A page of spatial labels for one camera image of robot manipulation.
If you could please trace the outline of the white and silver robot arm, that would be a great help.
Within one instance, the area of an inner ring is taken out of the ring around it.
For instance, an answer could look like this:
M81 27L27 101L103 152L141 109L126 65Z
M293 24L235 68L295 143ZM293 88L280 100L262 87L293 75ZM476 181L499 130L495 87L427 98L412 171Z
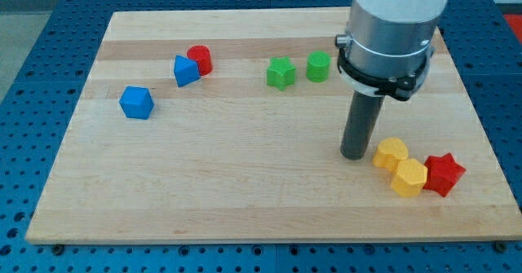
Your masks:
M369 97L407 101L424 83L448 0L352 0L335 38L343 80Z

